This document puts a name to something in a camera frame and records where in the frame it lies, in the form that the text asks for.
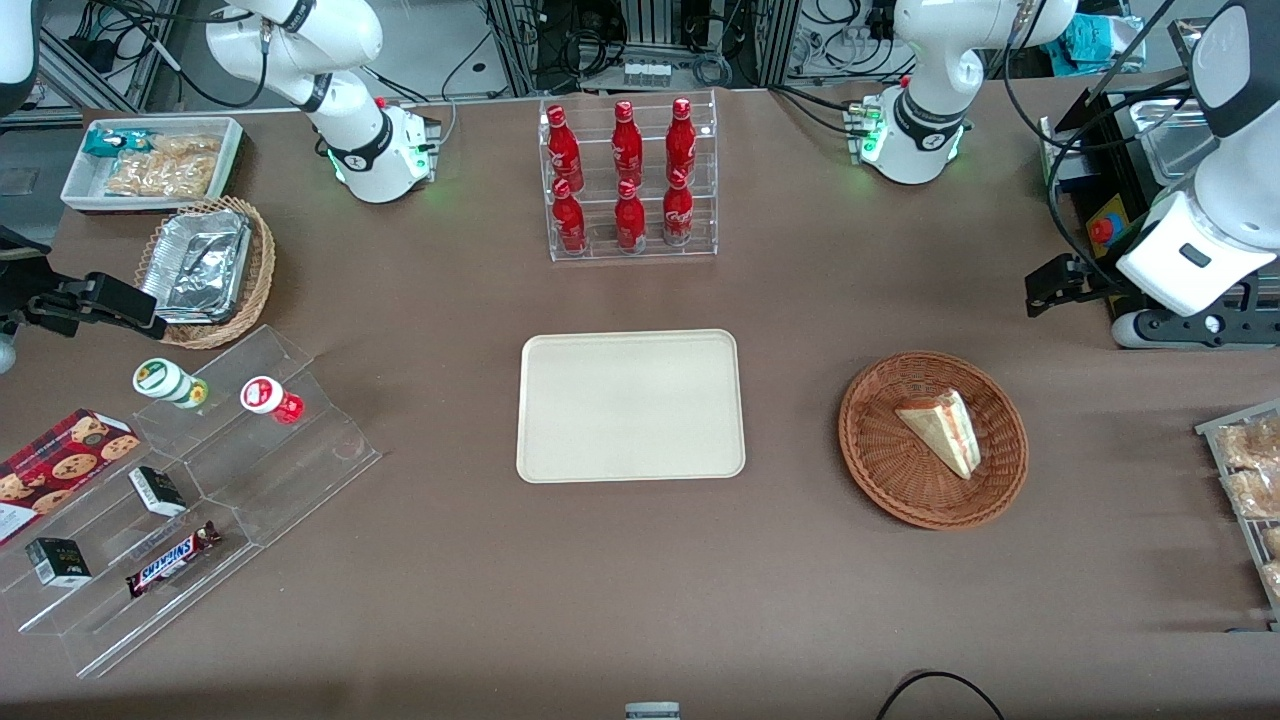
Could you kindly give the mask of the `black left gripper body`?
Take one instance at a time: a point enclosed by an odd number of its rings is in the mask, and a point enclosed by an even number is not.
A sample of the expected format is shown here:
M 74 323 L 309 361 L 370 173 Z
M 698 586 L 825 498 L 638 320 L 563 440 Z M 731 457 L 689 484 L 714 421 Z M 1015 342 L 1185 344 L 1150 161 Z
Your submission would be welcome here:
M 1149 313 L 1149 338 L 1157 343 L 1203 348 L 1276 348 L 1279 346 L 1279 279 L 1247 275 L 1204 310 L 1179 316 Z

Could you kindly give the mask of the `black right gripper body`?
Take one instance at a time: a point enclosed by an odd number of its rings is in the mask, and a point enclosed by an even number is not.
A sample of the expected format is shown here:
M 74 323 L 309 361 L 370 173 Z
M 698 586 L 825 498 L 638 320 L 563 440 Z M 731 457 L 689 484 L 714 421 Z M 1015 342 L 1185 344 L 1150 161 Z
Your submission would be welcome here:
M 29 302 L 56 291 L 61 275 L 49 261 L 50 247 L 1 228 L 1 333 L 14 337 Z

